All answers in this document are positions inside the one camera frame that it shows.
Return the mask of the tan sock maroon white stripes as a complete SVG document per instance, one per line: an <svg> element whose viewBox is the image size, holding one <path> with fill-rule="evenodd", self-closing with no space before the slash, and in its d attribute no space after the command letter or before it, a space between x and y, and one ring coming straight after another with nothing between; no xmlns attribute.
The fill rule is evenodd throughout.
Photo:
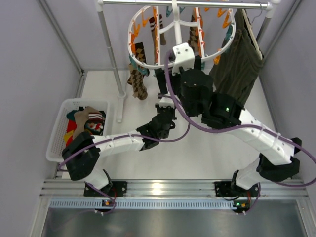
<svg viewBox="0 0 316 237"><path fill-rule="evenodd" d="M88 132L90 135L102 135L105 125L106 114L93 107L87 106L83 111L74 114L77 128L73 133L76 138L82 132Z"/></svg>

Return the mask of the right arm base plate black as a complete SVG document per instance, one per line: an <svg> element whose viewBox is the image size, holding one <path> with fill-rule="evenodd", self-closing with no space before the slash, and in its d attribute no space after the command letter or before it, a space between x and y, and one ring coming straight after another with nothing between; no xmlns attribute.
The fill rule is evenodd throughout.
<svg viewBox="0 0 316 237"><path fill-rule="evenodd" d="M232 197L232 198L243 198L243 197L256 197L259 193L258 184L253 185L250 189L243 189L231 181L216 181L215 185L215 193L216 197Z"/></svg>

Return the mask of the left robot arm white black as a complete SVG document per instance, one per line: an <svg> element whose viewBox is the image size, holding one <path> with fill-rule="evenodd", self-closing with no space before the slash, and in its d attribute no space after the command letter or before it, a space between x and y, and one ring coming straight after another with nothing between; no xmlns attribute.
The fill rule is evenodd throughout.
<svg viewBox="0 0 316 237"><path fill-rule="evenodd" d="M151 149L168 138L170 130L175 128L174 106L155 104L155 107L157 115L131 132L110 136L80 133L62 151L63 165L70 179L83 181L107 194L113 182L107 171L99 167L100 161L110 155Z"/></svg>

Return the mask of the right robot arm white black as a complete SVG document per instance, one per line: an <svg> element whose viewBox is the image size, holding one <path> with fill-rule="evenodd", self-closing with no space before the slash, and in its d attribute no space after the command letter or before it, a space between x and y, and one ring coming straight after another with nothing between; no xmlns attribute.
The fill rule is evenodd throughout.
<svg viewBox="0 0 316 237"><path fill-rule="evenodd" d="M185 68L193 57L168 52L164 61L167 94L181 116L195 128L207 133L227 133L247 143L259 156L247 167L234 172L231 189L246 191L262 181L284 185L297 175L301 140L286 139L257 120L232 96L214 92L210 76L196 68Z"/></svg>

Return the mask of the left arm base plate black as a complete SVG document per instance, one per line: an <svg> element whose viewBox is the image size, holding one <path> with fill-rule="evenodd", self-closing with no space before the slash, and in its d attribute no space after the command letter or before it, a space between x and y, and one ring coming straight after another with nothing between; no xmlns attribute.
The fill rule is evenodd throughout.
<svg viewBox="0 0 316 237"><path fill-rule="evenodd" d="M127 192L126 181L113 181L112 184L108 184L104 188L100 189L103 193L111 197L123 197ZM104 195L85 184L84 197L103 197Z"/></svg>

